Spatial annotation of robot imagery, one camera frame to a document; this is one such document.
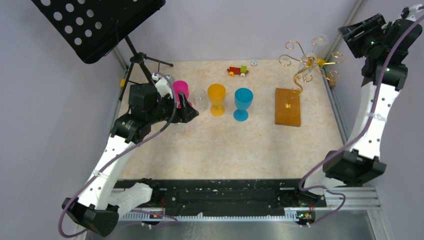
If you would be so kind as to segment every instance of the black tripod stand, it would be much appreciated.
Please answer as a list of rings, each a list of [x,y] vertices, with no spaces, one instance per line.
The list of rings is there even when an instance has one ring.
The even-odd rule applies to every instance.
[[[168,63],[168,62],[165,62],[165,61],[161,61],[161,60],[149,57],[143,52],[137,52],[136,48],[134,47],[130,38],[128,36],[125,36],[124,39],[126,41],[126,44],[128,44],[129,49],[131,49],[131,52],[134,56],[129,59],[129,61],[131,62],[131,65],[129,66],[128,74],[126,75],[125,83],[123,85],[122,91],[121,91],[120,96],[119,96],[120,101],[124,97],[124,92],[125,92],[125,89],[127,88],[128,81],[130,80],[130,76],[131,76],[131,72],[133,71],[134,64],[140,65],[141,70],[143,71],[144,75],[147,78],[147,81],[152,85],[155,85],[155,81],[152,79],[152,73],[149,71],[149,69],[145,65],[145,59],[157,62],[158,63],[158,65],[157,65],[157,71],[158,72],[159,72],[159,67],[160,67],[161,64],[165,64],[165,65],[168,65],[168,66],[171,66],[171,67],[174,66],[172,63]]]

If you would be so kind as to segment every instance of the table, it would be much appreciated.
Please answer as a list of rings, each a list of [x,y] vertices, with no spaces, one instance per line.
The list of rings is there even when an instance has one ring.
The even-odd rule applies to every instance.
[[[136,149],[121,179],[289,179],[301,178],[320,162],[328,151],[342,144],[328,93],[322,77],[304,83],[300,96],[301,127],[275,125],[276,88],[293,88],[292,78],[298,66],[282,66],[276,59],[234,61],[181,61],[174,67],[160,66],[164,74],[188,83],[190,92],[220,83],[226,88],[225,114],[212,116],[209,110],[184,126],[171,126],[153,140]],[[151,72],[155,62],[146,62]],[[228,76],[231,65],[247,66],[245,78]],[[146,83],[138,66],[131,81]],[[249,88],[254,97],[247,110],[249,118],[238,122],[234,93]],[[121,103],[121,116],[128,109],[127,87]],[[152,133],[165,123],[157,123]]]

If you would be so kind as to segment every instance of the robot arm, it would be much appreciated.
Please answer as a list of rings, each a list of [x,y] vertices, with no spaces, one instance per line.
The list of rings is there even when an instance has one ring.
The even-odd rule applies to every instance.
[[[412,25],[422,5],[405,8],[400,18],[386,23],[381,14],[351,26],[338,29],[355,58],[366,57],[362,68],[364,76],[361,86],[361,100],[356,121],[348,142],[355,139],[365,128],[371,116],[371,124],[365,135],[350,148],[341,152],[313,173],[305,181],[304,187],[322,185],[334,188],[342,185],[362,185],[382,175],[386,164],[380,162],[380,142],[390,109],[404,87],[408,68],[402,64],[408,55],[408,48],[422,33],[417,25],[401,42],[385,69],[374,113],[371,113],[376,84],[384,61],[399,37]],[[323,189],[311,189],[311,193],[322,195]]]
[[[181,108],[170,119],[174,100],[164,79],[158,79],[155,85],[145,83],[130,87],[129,111],[115,121],[106,148],[89,179],[94,176],[97,178],[78,195],[66,211],[76,224],[105,237],[113,231],[119,217],[151,200],[156,185],[147,179],[125,191],[112,193],[121,171],[135,149],[100,171],[115,156],[143,141],[153,124],[161,121],[188,123],[199,115],[188,104],[183,93],[178,97]],[[62,208],[69,200],[70,198],[65,199]]]

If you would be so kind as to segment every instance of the wooden plaque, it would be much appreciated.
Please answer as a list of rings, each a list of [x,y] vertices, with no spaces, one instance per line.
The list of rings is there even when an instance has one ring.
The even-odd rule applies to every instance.
[[[300,96],[290,101],[290,107],[286,104],[294,95],[292,89],[276,88],[275,89],[275,124],[286,125],[292,127],[301,126],[301,98]]]

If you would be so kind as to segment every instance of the gray floor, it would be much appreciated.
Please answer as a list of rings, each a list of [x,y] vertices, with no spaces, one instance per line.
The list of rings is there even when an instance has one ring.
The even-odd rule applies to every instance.
[[[128,224],[119,223],[116,229]],[[180,222],[149,230],[133,225],[107,238],[87,240],[374,240],[366,211],[342,211],[311,228],[293,222]]]

